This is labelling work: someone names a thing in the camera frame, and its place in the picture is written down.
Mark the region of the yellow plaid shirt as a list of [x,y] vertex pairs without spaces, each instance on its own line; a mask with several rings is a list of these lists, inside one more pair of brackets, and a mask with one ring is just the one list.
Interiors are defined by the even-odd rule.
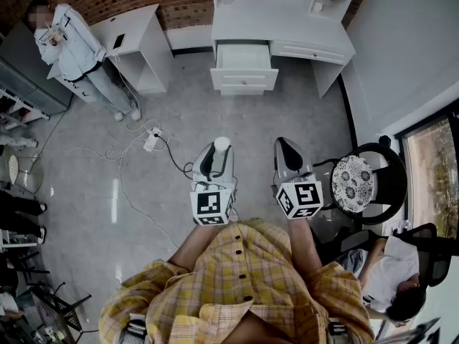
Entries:
[[115,344],[133,313],[146,316],[151,344],[328,344],[331,317],[352,344],[371,344],[358,279],[338,263],[322,265],[302,278],[288,228],[232,222],[192,271],[156,260],[123,282],[102,309],[100,342]]

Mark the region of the black mesh office chair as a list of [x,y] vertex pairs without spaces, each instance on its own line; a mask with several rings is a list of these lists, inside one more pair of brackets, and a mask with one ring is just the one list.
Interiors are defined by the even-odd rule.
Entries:
[[[370,250],[376,240],[388,239],[388,236],[379,236],[369,229],[362,229],[354,234],[350,234],[346,228],[343,230],[344,232],[340,231],[333,239],[338,243],[340,253],[358,248]],[[432,223],[423,224],[395,236],[416,247],[422,285],[435,287],[445,280],[451,259],[457,252],[455,238],[440,236]]]

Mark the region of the black metal rack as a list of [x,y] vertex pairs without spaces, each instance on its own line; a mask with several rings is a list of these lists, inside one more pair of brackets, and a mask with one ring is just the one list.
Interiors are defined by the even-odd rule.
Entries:
[[98,330],[84,330],[77,314],[77,308],[88,301],[92,295],[69,303],[58,296],[58,292],[66,285],[61,283],[56,289],[49,285],[38,284],[30,288],[35,307],[42,319],[42,327],[51,327],[56,334],[62,333],[61,344],[78,344],[81,337]]

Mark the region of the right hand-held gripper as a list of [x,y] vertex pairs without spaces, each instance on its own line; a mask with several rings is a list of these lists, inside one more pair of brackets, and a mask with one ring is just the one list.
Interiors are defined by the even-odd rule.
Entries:
[[287,220],[310,219],[323,207],[320,181],[311,160],[295,142],[279,137],[274,142],[273,197]]

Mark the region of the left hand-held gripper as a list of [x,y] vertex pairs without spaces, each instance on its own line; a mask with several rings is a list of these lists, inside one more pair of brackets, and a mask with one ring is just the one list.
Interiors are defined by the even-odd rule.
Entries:
[[193,220],[199,226],[224,226],[237,221],[234,209],[236,202],[237,181],[233,178],[234,151],[227,148],[215,151],[214,143],[209,143],[193,163],[193,176],[214,180],[232,180],[217,182],[195,180],[190,192]]

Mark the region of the white power strip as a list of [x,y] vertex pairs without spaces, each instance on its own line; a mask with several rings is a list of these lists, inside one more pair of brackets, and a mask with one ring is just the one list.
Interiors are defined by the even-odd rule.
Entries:
[[158,139],[161,137],[161,129],[157,127],[153,127],[152,129],[147,131],[148,137],[143,145],[143,149],[147,152],[153,152],[156,150],[156,144]]

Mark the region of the floral round seat cushion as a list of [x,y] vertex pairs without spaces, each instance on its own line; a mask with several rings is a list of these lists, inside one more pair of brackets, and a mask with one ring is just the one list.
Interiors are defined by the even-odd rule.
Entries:
[[331,173],[331,193],[336,205],[349,213],[361,213],[374,195],[374,174],[367,161],[355,155],[343,157]]

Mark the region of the window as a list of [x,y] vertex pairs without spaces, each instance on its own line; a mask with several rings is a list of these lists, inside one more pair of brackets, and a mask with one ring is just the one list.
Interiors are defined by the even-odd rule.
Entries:
[[413,227],[432,223],[440,237],[459,237],[459,110],[444,109],[395,135],[405,161],[404,214]]

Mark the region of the transparent round chair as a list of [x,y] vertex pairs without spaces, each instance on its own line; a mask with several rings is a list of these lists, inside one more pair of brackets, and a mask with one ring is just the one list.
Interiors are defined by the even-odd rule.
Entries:
[[38,154],[18,156],[12,148],[0,145],[0,188],[16,186],[30,194],[38,192],[44,178],[38,159]]

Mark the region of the grey metal cabinet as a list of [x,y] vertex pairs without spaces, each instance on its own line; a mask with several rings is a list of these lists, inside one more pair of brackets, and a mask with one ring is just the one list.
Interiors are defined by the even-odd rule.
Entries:
[[55,78],[42,61],[33,33],[19,21],[0,43],[0,86],[41,110],[55,115],[69,107],[72,92]]

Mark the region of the deep white drawer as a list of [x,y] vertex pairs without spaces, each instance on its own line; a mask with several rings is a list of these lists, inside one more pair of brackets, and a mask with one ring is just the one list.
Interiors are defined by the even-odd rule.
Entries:
[[274,89],[278,76],[266,44],[219,45],[210,73],[222,95],[263,95]]

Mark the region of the person's left forearm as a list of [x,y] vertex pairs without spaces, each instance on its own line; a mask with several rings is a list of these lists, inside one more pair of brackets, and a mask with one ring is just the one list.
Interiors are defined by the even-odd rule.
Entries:
[[195,226],[182,245],[168,260],[168,263],[192,271],[198,258],[213,241],[220,229],[219,226]]

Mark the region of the small white side desk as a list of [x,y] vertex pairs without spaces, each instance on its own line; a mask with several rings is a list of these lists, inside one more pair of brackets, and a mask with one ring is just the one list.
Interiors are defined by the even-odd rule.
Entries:
[[[100,21],[90,28],[107,49],[106,58],[140,95],[166,92],[174,56],[158,22],[158,5],[145,6]],[[116,37],[125,34],[121,48]]]

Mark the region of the person's right forearm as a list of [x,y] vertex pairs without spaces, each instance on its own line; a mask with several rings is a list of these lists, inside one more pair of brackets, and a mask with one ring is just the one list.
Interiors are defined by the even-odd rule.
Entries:
[[293,265],[302,278],[322,268],[322,263],[307,219],[288,222]]

